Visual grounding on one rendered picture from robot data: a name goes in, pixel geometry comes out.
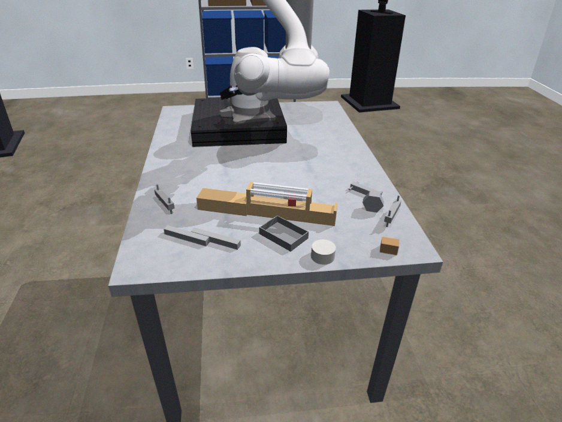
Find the small wooden block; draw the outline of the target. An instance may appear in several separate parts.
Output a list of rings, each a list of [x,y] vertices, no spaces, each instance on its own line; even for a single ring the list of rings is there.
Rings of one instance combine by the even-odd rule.
[[[397,255],[400,239],[382,237],[380,244],[380,252],[385,254]]]

